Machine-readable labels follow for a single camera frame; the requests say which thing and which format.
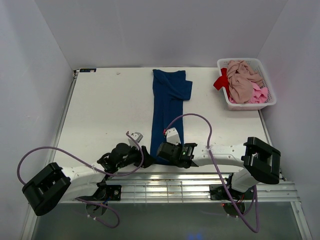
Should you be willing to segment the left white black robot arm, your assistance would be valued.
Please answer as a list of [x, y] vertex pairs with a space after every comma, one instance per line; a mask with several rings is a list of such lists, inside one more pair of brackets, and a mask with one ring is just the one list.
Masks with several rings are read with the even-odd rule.
[[53, 210], [58, 203], [81, 198], [85, 201], [104, 201], [110, 190], [107, 181], [118, 174], [118, 170], [134, 165], [148, 168], [156, 162], [145, 146], [138, 149], [119, 143], [97, 161], [102, 167], [83, 164], [78, 167], [61, 167], [52, 162], [38, 172], [22, 187], [22, 193], [37, 216]]

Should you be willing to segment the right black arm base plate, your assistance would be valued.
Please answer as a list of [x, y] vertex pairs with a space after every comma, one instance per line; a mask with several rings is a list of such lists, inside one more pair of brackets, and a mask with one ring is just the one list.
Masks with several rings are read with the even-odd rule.
[[[226, 185], [226, 187], [235, 202], [240, 202], [240, 200], [252, 200], [254, 197], [254, 186], [248, 188], [245, 192], [234, 190], [231, 188], [231, 185]], [[211, 184], [209, 186], [209, 193], [211, 200], [230, 200], [223, 185]]]

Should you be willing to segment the dark blue t shirt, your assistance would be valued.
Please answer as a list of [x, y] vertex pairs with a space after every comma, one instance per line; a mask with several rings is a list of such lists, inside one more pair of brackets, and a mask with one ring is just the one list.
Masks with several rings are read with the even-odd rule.
[[193, 82], [186, 80], [186, 72], [165, 72], [153, 69], [153, 119], [151, 129], [150, 155], [156, 159], [158, 165], [170, 163], [157, 157], [157, 150], [164, 142], [164, 130], [168, 125], [183, 114], [183, 104], [192, 95]]

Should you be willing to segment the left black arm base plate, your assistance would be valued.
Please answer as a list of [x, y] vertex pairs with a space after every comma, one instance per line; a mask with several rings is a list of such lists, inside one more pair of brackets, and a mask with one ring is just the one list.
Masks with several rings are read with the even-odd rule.
[[95, 192], [94, 198], [98, 201], [120, 201], [121, 193], [121, 185], [103, 185]]

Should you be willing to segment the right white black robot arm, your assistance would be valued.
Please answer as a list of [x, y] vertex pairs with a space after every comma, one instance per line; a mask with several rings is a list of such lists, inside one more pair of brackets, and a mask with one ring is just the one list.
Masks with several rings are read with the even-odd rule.
[[248, 137], [243, 144], [211, 147], [163, 142], [156, 156], [185, 169], [212, 165], [213, 160], [217, 165], [240, 167], [240, 171], [226, 179], [226, 194], [236, 200], [251, 192], [258, 183], [277, 185], [280, 182], [280, 151], [257, 137]]

